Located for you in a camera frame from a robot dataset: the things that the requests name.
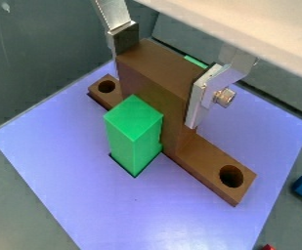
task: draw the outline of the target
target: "green block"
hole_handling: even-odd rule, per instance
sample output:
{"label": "green block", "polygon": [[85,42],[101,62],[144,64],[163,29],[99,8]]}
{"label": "green block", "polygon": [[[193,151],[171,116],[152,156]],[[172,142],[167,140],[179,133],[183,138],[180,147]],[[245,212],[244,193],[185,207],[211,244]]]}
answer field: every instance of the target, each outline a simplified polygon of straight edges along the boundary
{"label": "green block", "polygon": [[161,117],[133,95],[103,115],[111,157],[133,177],[161,151]]}

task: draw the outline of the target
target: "blue-lit floor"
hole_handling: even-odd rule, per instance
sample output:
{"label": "blue-lit floor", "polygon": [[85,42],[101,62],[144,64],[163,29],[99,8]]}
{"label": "blue-lit floor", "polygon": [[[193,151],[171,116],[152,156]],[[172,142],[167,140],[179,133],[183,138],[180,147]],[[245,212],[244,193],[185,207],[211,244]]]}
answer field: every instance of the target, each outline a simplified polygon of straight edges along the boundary
{"label": "blue-lit floor", "polygon": [[133,179],[108,157],[88,85],[112,63],[0,129],[0,150],[81,249],[251,250],[302,147],[302,120],[235,88],[199,133],[257,178],[232,208],[160,154]]}

